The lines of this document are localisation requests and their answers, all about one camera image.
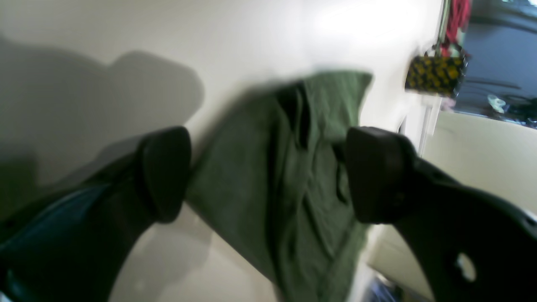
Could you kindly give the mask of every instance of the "black object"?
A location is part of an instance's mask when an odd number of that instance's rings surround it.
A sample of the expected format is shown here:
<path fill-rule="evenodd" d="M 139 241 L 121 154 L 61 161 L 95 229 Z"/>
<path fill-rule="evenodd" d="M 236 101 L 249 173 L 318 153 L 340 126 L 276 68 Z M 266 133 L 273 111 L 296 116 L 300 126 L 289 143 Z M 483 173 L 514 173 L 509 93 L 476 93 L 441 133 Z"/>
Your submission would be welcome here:
<path fill-rule="evenodd" d="M 530 216 L 459 184 L 402 135 L 352 128 L 345 149 L 357 218 L 396 227 L 437 302 L 537 300 Z M 185 128 L 150 135 L 135 154 L 11 217 L 0 227 L 0 290 L 13 302 L 106 301 L 140 234 L 178 215 L 190 156 Z"/>
<path fill-rule="evenodd" d="M 155 133 L 80 186 L 0 226 L 0 290 L 13 302 L 107 301 L 138 237 L 173 221 L 190 167 L 188 131 Z"/>
<path fill-rule="evenodd" d="M 537 300 L 537 222 L 525 212 L 459 184 L 406 137 L 380 129 L 349 130 L 346 165 L 356 216 L 395 226 L 437 302 Z M 475 278 L 464 276 L 461 256 Z"/>

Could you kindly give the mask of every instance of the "white wall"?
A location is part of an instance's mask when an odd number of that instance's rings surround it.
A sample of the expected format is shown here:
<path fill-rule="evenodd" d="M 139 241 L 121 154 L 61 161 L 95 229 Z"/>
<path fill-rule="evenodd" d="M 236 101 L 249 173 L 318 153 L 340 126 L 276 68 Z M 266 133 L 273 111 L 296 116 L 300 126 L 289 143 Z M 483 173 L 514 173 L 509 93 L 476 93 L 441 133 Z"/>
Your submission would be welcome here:
<path fill-rule="evenodd" d="M 537 213 L 537 130 L 443 112 L 424 157 L 461 183 Z"/>
<path fill-rule="evenodd" d="M 415 100 L 403 92 L 407 65 L 434 41 L 440 5 L 0 0 L 0 179 L 9 180 L 0 185 L 2 202 L 76 182 L 161 127 L 186 124 L 198 152 L 244 89 L 319 68 L 373 72 L 361 122 L 395 130 Z M 143 236 L 112 295 L 274 299 L 271 284 L 188 206 L 178 221 Z"/>

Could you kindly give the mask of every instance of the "green towel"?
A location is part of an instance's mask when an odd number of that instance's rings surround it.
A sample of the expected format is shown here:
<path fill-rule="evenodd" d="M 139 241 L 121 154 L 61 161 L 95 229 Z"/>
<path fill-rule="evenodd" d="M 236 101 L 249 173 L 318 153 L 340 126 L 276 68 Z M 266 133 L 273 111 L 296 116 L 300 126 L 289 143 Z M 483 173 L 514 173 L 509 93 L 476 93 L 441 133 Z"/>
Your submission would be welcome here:
<path fill-rule="evenodd" d="M 367 227 L 342 146 L 372 76 L 322 73 L 249 100 L 194 167 L 187 200 L 287 302 L 344 301 Z"/>

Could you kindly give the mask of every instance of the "red cloth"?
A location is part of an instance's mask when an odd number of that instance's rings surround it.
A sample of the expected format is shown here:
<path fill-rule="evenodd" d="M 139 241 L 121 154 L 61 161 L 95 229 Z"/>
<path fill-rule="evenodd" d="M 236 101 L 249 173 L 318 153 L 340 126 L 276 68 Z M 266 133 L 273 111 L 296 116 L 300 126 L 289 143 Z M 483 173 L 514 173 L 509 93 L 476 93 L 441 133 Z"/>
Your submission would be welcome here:
<path fill-rule="evenodd" d="M 451 13 L 447 22 L 446 40 L 442 45 L 442 55 L 450 56 L 449 46 L 459 44 L 457 33 L 459 28 L 466 30 L 470 21 L 471 3 L 470 0 L 452 0 Z"/>

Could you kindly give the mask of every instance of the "yellow and black patterned bag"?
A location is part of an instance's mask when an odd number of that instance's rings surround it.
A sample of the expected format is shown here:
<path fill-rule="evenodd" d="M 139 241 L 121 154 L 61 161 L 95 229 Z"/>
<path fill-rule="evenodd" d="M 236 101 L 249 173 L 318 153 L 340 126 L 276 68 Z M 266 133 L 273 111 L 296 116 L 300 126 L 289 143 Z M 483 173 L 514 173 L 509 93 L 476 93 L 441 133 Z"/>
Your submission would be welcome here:
<path fill-rule="evenodd" d="M 467 65 L 464 52 L 460 57 L 416 56 L 410 63 L 405 89 L 419 94 L 455 98 L 459 94 Z"/>

